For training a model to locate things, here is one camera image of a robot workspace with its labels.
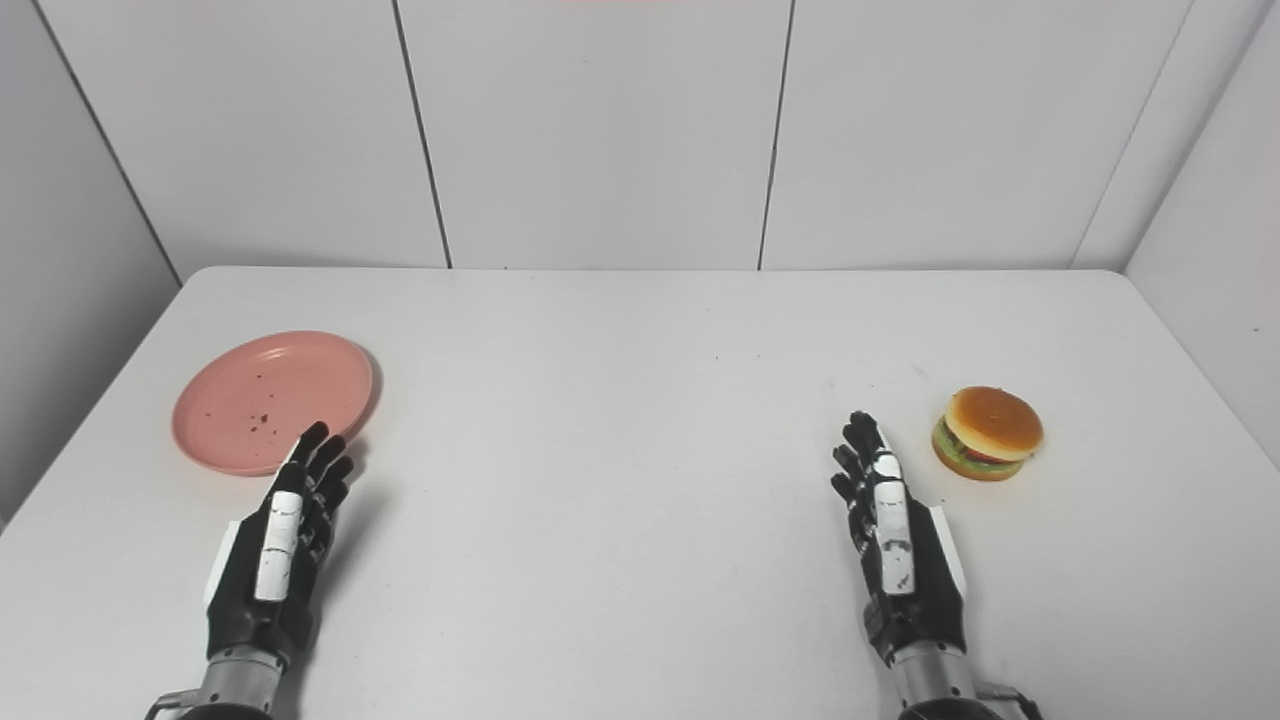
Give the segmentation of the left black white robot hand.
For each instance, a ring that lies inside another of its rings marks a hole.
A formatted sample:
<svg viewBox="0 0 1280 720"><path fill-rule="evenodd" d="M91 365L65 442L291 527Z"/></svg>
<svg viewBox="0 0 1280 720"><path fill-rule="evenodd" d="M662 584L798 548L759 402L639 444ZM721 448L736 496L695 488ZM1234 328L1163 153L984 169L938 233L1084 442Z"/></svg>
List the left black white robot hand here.
<svg viewBox="0 0 1280 720"><path fill-rule="evenodd" d="M207 659L247 647L289 665L312 643L312 598L332 551L355 460L346 438L315 421L241 520L207 602Z"/></svg>

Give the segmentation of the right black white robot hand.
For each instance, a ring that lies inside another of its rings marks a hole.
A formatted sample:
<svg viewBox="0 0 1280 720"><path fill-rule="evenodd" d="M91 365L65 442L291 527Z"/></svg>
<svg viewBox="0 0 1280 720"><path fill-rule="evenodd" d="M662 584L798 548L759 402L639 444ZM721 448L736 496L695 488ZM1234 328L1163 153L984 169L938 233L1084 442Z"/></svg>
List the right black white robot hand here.
<svg viewBox="0 0 1280 720"><path fill-rule="evenodd" d="M933 509L913 496L896 452L870 414L851 413L842 437L832 451L840 470L831 484L846 506L859 555L870 646L886 664L922 642L966 652L963 593Z"/></svg>

